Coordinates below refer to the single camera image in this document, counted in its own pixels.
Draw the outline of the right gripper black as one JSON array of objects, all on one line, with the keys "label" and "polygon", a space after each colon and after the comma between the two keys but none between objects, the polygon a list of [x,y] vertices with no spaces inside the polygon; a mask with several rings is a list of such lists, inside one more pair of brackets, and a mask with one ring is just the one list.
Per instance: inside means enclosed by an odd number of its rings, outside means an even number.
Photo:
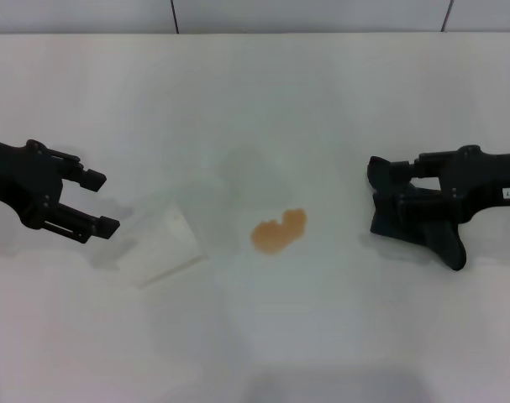
[{"label": "right gripper black", "polygon": [[510,154],[487,154],[477,145],[390,163],[389,176],[394,182],[439,178],[443,193],[414,187],[400,195],[398,216],[404,223],[466,223],[482,210],[510,207]]}]

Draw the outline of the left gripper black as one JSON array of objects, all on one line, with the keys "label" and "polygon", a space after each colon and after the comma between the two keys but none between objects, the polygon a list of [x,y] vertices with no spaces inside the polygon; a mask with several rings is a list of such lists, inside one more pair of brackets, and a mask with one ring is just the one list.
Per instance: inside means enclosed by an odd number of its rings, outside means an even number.
[{"label": "left gripper black", "polygon": [[91,237],[110,239],[120,222],[94,217],[59,203],[62,179],[98,192],[107,177],[86,170],[79,157],[48,149],[35,140],[22,147],[0,143],[0,202],[11,207],[21,223],[86,243]]}]

